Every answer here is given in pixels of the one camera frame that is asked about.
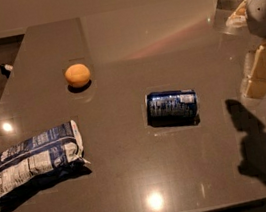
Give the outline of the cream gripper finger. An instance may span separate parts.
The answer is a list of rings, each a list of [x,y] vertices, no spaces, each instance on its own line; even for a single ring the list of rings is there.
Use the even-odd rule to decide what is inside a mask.
[[[226,20],[226,25],[228,27],[239,28],[247,25],[246,2],[247,0],[243,0]]]
[[[241,85],[243,97],[263,99],[266,95],[266,40],[245,57]]]

